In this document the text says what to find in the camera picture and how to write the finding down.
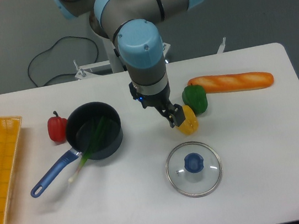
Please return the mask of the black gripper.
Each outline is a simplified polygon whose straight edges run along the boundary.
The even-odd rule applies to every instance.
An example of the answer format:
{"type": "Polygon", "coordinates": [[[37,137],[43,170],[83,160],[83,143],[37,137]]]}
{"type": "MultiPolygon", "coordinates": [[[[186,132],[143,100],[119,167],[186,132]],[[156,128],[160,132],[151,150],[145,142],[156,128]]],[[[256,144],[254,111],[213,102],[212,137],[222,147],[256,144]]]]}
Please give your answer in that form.
{"type": "Polygon", "coordinates": [[[161,92],[154,95],[138,93],[134,84],[131,82],[129,84],[129,88],[134,100],[140,102],[144,109],[148,106],[154,107],[163,117],[167,119],[170,128],[174,128],[174,126],[180,127],[184,122],[185,115],[181,105],[175,104],[173,106],[169,100],[170,89],[168,83],[161,92]]]}

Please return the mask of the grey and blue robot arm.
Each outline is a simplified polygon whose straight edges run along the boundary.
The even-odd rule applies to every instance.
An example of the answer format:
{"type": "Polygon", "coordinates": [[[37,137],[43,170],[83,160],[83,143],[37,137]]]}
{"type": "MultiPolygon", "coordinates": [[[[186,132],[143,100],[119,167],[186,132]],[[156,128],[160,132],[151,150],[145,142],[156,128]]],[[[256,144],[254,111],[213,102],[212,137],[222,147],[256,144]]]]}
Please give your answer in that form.
{"type": "Polygon", "coordinates": [[[164,46],[156,25],[203,1],[54,0],[66,17],[94,13],[99,29],[112,42],[129,72],[132,97],[144,108],[154,107],[171,127],[180,126],[185,115],[180,105],[169,100],[164,46]]]}

